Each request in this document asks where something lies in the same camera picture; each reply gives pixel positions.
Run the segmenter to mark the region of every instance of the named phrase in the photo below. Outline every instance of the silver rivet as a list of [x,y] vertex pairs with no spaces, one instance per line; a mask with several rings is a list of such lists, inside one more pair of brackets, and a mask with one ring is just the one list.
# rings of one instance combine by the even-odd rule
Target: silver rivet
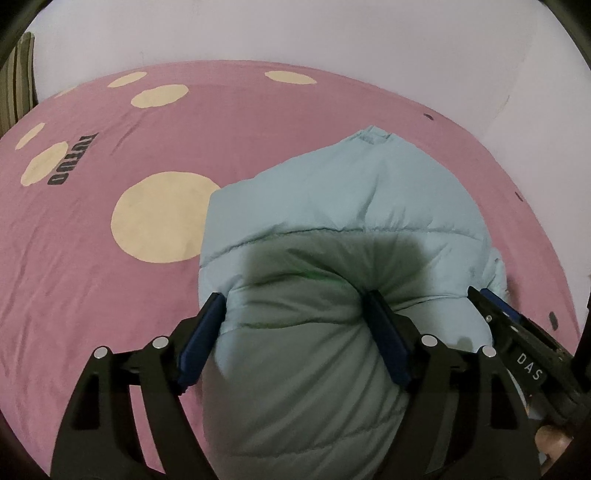
[[482,349],[482,353],[484,353],[488,358],[493,358],[496,355],[496,350],[491,346],[486,346]]
[[424,346],[436,346],[437,339],[433,335],[423,335],[421,337],[421,343]]
[[101,359],[106,357],[107,353],[109,353],[109,349],[105,346],[100,346],[95,350],[94,356],[95,358]]
[[168,339],[166,337],[158,337],[152,341],[152,346],[154,348],[164,348],[168,345]]

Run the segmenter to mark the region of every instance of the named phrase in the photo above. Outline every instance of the bed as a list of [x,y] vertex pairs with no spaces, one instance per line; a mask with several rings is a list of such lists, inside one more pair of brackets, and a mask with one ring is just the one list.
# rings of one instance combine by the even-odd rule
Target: bed
[[[495,137],[520,118],[523,100],[503,110],[513,120],[477,138],[441,113],[445,102],[429,108],[371,83],[379,84],[257,60],[142,65],[41,95],[2,137],[0,411],[45,471],[90,352],[139,348],[197,312],[209,196],[368,125],[458,178],[506,263],[512,305],[574,351],[582,317],[528,202],[538,197],[491,153],[515,154],[501,148],[518,148],[514,140]],[[522,180],[531,171],[507,170]],[[200,388],[182,402],[206,450]],[[158,468],[137,394],[142,447]]]

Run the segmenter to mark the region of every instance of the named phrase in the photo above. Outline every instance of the beige circle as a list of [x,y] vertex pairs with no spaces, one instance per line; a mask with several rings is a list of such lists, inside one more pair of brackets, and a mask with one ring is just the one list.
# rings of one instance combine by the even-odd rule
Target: beige circle
[[21,185],[28,187],[39,180],[43,180],[62,161],[67,152],[68,143],[61,142],[39,153],[30,161],[25,173],[22,174]]
[[117,245],[149,263],[201,253],[209,197],[219,187],[196,173],[165,171],[128,188],[117,201],[111,232]]
[[127,85],[128,83],[137,82],[139,79],[144,78],[148,72],[133,72],[128,75],[124,75],[119,77],[118,79],[114,80],[110,84],[107,85],[109,88],[117,88],[122,87],[123,85]]
[[186,85],[162,85],[137,94],[131,100],[131,105],[137,108],[168,105],[187,95],[188,91]]
[[70,87],[70,88],[68,88],[68,89],[64,90],[63,92],[60,92],[60,93],[58,93],[58,94],[56,95],[56,98],[59,98],[59,97],[61,97],[62,95],[65,95],[65,94],[67,94],[68,92],[71,92],[71,91],[72,91],[73,89],[75,89],[76,87],[77,87],[77,85],[74,85],[73,87]]
[[38,125],[35,125],[33,128],[31,128],[17,143],[17,146],[14,147],[15,150],[20,150],[22,147],[24,147],[26,144],[28,144],[33,138],[35,138],[35,136],[41,131],[43,130],[43,127],[45,126],[44,123],[40,123]]
[[297,85],[310,85],[316,83],[316,80],[312,77],[308,77],[302,73],[287,72],[285,70],[274,70],[272,72],[266,72],[265,75],[276,82],[295,83]]

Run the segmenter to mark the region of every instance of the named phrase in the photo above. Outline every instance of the light blue puffer jacket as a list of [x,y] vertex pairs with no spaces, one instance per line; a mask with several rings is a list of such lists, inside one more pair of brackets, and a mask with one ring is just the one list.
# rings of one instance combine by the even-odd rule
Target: light blue puffer jacket
[[214,193],[199,298],[228,312],[203,374],[223,480],[371,478],[407,395],[361,318],[377,289],[421,333],[491,344],[469,286],[505,297],[499,252],[459,181],[376,127]]

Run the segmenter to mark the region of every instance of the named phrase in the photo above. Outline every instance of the black dot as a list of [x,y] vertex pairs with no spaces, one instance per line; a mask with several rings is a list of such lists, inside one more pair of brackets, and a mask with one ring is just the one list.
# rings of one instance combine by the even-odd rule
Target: black dot
[[554,330],[554,331],[558,330],[558,318],[556,318],[556,314],[554,312],[550,312],[550,314],[548,315],[548,318],[550,319],[550,324],[552,325],[552,330]]

